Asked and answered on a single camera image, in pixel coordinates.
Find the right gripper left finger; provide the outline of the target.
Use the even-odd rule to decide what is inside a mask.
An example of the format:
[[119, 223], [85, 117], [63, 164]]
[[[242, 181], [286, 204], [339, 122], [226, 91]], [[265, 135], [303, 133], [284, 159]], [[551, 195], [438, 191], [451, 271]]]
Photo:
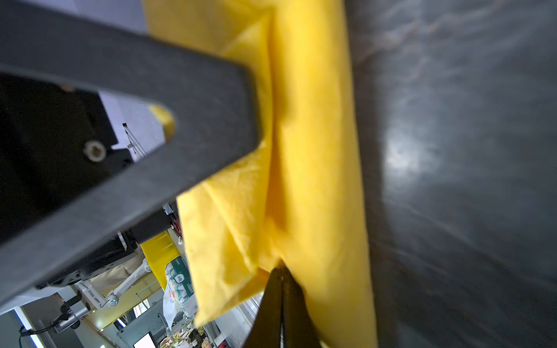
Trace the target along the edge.
[[243, 348], [281, 346], [283, 275], [281, 268], [275, 268], [271, 272], [258, 314]]

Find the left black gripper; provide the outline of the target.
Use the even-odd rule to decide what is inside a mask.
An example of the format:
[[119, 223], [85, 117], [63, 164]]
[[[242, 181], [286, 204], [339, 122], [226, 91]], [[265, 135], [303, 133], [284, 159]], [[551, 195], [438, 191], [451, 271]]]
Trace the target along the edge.
[[[177, 131], [139, 162], [96, 93], [165, 107]], [[23, 1], [1, 3], [1, 303], [13, 304], [253, 152], [247, 68]]]

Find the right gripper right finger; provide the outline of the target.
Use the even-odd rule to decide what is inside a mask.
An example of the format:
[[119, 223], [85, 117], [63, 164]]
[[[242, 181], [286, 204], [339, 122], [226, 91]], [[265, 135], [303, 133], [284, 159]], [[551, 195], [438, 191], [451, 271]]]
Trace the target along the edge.
[[283, 268], [282, 272], [284, 346], [288, 348], [321, 348], [320, 340], [308, 314], [303, 290], [287, 268]]

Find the yellow paper napkin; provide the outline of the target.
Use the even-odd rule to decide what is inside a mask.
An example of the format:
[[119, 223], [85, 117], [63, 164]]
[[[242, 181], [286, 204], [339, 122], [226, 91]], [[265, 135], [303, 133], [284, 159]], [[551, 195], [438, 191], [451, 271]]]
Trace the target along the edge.
[[260, 293], [278, 265], [326, 347], [376, 347], [342, 1], [145, 1], [155, 38], [248, 66], [263, 136], [177, 200], [197, 325]]

